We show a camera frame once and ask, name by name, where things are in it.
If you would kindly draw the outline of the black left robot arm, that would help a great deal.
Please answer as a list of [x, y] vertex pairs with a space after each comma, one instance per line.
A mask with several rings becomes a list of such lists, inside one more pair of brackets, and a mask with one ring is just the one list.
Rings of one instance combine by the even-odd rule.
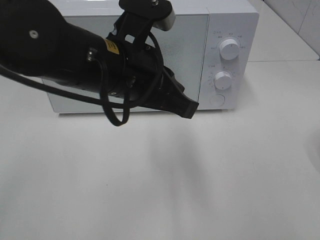
[[191, 119], [199, 104], [164, 65], [152, 28], [175, 21], [168, 0], [121, 0], [106, 38], [68, 23], [48, 0], [0, 3], [0, 73], [23, 85], [101, 106], [115, 126], [145, 107]]

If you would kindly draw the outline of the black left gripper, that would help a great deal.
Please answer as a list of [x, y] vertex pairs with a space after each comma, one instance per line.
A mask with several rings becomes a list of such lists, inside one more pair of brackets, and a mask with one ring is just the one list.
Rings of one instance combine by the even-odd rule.
[[84, 89], [101, 98], [114, 96], [143, 103], [145, 108], [191, 119], [199, 103], [184, 94], [163, 56], [153, 27], [169, 31], [175, 11], [169, 0], [120, 0], [125, 12], [114, 24], [107, 38], [89, 32], [88, 46], [101, 53], [107, 73], [99, 73], [97, 63], [89, 63]]

